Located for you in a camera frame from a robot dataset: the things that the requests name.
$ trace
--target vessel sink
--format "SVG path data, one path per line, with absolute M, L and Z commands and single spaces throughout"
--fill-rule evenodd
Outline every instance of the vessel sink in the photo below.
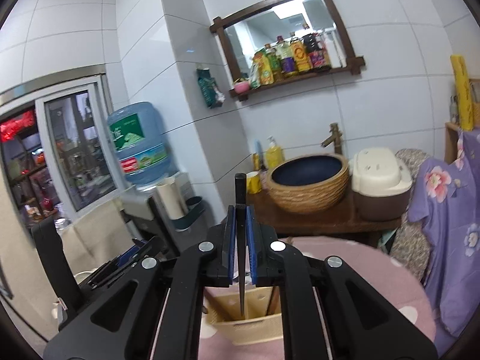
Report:
M 270 170 L 268 192 L 285 211 L 297 214 L 326 210 L 344 195 L 349 181 L 348 161 L 339 154 L 293 158 Z

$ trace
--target pink bowl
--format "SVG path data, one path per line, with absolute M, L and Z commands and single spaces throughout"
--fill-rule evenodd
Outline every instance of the pink bowl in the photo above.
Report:
M 248 81 L 237 82 L 233 86 L 233 88 L 235 92 L 240 95 L 241 93 L 246 92 L 250 89 L 250 84 L 248 83 Z

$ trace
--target bronze faucet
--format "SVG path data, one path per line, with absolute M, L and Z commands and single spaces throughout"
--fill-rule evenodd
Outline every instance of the bronze faucet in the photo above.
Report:
M 321 145 L 323 147 L 327 147 L 329 144 L 333 142 L 335 146 L 335 153 L 343 155 L 342 132 L 338 129 L 338 123 L 332 123 L 330 125 L 330 132 L 332 133 L 332 135 L 330 135 L 327 139 L 325 139 Z

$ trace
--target pink tablecloth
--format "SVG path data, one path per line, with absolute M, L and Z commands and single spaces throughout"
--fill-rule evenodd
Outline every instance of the pink tablecloth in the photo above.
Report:
M 400 310 L 430 340 L 435 338 L 435 323 L 430 303 L 421 284 L 398 261 L 372 247 L 354 241 L 329 237 L 298 237 L 293 246 L 303 254 L 324 260 L 341 257 L 372 287 Z M 200 360 L 281 360 L 283 340 L 234 346 L 207 325 L 202 325 Z

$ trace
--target wooden mirror frame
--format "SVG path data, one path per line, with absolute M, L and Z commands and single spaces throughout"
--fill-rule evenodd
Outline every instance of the wooden mirror frame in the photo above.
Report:
M 229 65 L 230 74 L 232 76 L 233 81 L 240 79 L 242 77 L 242 73 L 240 72 L 240 67 L 238 65 L 237 59 L 235 57 L 235 53 L 233 52 L 233 47 L 230 43 L 229 37 L 225 34 L 225 28 L 228 28 L 236 23 L 241 22 L 242 20 L 248 19 L 249 17 L 255 16 L 258 13 L 265 12 L 276 5 L 283 4 L 292 0 L 264 0 L 259 3 L 250 5 L 247 8 L 244 8 L 230 16 L 225 17 L 222 19 L 221 17 L 215 17 L 213 19 L 213 24 L 210 26 L 210 32 L 213 34 L 217 34 L 220 40 L 220 44 L 222 45 L 223 52 L 225 54 L 225 59 L 227 64 Z M 332 17 L 332 20 L 335 23 L 337 28 L 337 32 L 340 36 L 340 41 L 342 42 L 342 47 L 345 51 L 346 55 L 346 66 L 345 67 L 335 67 L 330 70 L 320 71 L 320 72 L 309 72 L 304 74 L 299 74 L 294 77 L 290 77 L 283 81 L 275 82 L 270 85 L 262 85 L 255 89 L 250 89 L 242 94 L 237 94 L 233 89 L 230 90 L 231 97 L 238 97 L 240 101 L 248 99 L 248 95 L 251 93 L 256 93 L 260 91 L 264 91 L 269 88 L 274 88 L 280 85 L 286 85 L 289 83 L 294 83 L 296 81 L 305 80 L 312 77 L 317 76 L 324 76 L 326 74 L 331 73 L 338 73 L 343 71 L 349 71 L 352 75 L 360 74 L 360 68 L 365 66 L 365 60 L 363 56 L 356 56 L 353 50 L 352 42 L 350 41 L 349 34 L 343 24 L 342 17 L 338 13 L 337 7 L 333 0 L 323 0 L 325 2 L 325 6 Z

